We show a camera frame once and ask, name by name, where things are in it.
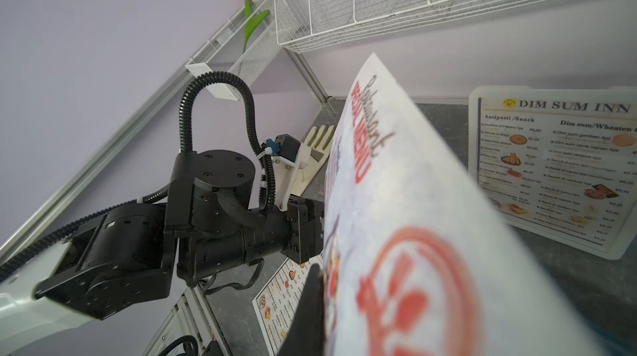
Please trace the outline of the restaurant special menu sheet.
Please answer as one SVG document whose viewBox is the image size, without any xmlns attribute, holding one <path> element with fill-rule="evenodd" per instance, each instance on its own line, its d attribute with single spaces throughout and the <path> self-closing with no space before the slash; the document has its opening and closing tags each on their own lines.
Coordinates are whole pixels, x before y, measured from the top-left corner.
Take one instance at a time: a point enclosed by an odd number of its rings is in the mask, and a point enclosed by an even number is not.
<svg viewBox="0 0 637 356">
<path fill-rule="evenodd" d="M 338 122 L 325 205 L 325 354 L 603 354 L 376 55 Z"/>
</svg>

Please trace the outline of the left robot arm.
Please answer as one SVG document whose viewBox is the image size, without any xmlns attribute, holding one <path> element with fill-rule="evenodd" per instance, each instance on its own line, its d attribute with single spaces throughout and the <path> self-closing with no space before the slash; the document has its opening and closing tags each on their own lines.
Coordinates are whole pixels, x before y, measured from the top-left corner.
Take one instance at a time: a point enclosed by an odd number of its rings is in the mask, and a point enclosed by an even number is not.
<svg viewBox="0 0 637 356">
<path fill-rule="evenodd" d="M 216 84 L 240 94 L 253 158 L 194 150 L 193 105 Z M 2 264 L 2 354 L 167 298 L 174 278 L 211 295 L 221 272 L 247 265 L 258 279 L 266 256 L 304 264 L 321 253 L 324 205 L 293 193 L 321 150 L 287 134 L 260 141 L 250 87 L 230 72 L 193 79 L 178 124 L 179 152 L 161 190 L 58 228 Z"/>
</svg>

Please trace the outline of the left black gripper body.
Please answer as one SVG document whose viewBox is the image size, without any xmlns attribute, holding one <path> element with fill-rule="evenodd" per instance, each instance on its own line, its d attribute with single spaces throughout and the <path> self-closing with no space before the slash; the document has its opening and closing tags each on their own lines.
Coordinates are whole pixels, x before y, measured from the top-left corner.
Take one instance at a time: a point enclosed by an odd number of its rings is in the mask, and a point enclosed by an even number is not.
<svg viewBox="0 0 637 356">
<path fill-rule="evenodd" d="M 257 213 L 248 230 L 248 262 L 280 252 L 301 265 L 323 251 L 324 203 L 291 196 L 285 212 Z"/>
</svg>

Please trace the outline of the Dim Sum Inn menu sheet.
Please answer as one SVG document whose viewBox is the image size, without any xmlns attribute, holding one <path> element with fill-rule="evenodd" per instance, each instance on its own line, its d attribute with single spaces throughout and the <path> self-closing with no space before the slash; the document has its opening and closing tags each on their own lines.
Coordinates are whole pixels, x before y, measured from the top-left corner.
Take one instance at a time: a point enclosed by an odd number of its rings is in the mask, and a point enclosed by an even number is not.
<svg viewBox="0 0 637 356">
<path fill-rule="evenodd" d="M 269 355 L 276 355 L 285 342 L 311 266 L 323 266 L 319 254 L 297 264 L 286 259 L 252 301 Z"/>
</svg>

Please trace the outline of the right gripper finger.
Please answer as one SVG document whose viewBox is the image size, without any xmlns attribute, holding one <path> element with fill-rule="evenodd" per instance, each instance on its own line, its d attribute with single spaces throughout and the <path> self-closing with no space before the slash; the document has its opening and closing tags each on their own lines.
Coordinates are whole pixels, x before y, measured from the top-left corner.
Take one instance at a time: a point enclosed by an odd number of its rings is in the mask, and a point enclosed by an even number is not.
<svg viewBox="0 0 637 356">
<path fill-rule="evenodd" d="M 311 266 L 290 330 L 278 356 L 320 356 L 324 343 L 323 273 Z"/>
</svg>

